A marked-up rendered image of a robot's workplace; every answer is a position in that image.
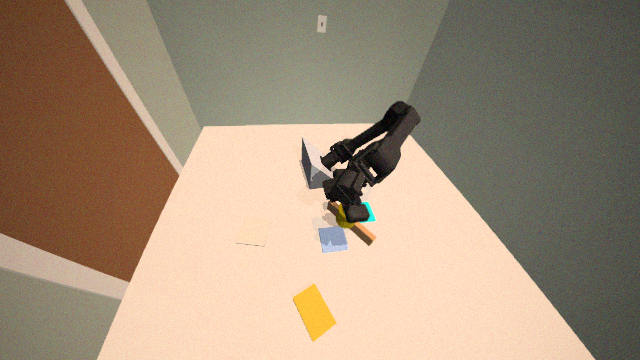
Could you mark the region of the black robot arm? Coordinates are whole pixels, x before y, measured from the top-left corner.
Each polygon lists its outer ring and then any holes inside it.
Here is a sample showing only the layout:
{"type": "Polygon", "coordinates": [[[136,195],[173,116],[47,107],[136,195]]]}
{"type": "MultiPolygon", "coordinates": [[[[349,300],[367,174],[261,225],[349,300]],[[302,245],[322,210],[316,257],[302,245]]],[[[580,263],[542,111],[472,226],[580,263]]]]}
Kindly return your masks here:
{"type": "Polygon", "coordinates": [[[333,144],[327,155],[320,156],[321,163],[331,172],[331,168],[338,162],[343,164],[349,161],[339,178],[322,182],[326,199],[330,202],[352,204],[363,184],[368,183],[373,187],[385,180],[395,170],[401,158],[401,146],[420,122],[421,118],[414,107],[398,101],[389,107],[381,121],[352,139],[345,138],[333,144]],[[373,141],[353,155],[356,149],[384,133],[386,135],[381,139],[373,141]],[[376,177],[370,168],[375,171],[376,177]]]}

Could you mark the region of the orange wooden plank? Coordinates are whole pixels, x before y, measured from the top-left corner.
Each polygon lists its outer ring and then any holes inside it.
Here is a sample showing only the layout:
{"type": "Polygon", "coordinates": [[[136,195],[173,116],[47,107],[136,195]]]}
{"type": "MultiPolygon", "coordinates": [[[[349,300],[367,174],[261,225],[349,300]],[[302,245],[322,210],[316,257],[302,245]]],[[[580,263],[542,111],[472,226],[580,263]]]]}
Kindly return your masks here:
{"type": "MultiPolygon", "coordinates": [[[[330,200],[328,201],[327,209],[334,216],[337,215],[338,207],[339,207],[339,204],[337,204],[336,202],[330,202],[330,200]]],[[[350,230],[356,236],[361,238],[366,243],[366,245],[368,245],[368,246],[370,246],[370,244],[376,238],[376,236],[372,232],[370,232],[367,228],[365,228],[360,222],[359,223],[355,223],[355,225],[352,228],[350,228],[350,230]]]]}

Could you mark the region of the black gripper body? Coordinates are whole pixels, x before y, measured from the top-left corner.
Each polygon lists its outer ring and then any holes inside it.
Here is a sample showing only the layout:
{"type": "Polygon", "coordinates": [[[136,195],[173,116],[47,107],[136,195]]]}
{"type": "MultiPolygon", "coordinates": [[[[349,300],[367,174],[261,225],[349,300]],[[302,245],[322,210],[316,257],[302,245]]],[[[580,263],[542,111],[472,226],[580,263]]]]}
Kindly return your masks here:
{"type": "MultiPolygon", "coordinates": [[[[336,169],[333,171],[333,178],[339,178],[341,173],[346,170],[344,169],[336,169]]],[[[367,183],[363,184],[362,187],[366,187],[367,183]]],[[[362,203],[361,198],[359,196],[363,196],[362,187],[360,192],[358,193],[355,201],[352,204],[347,204],[345,208],[345,216],[348,223],[359,223],[359,222],[367,222],[370,218],[370,213],[365,204],[362,203]]]]}

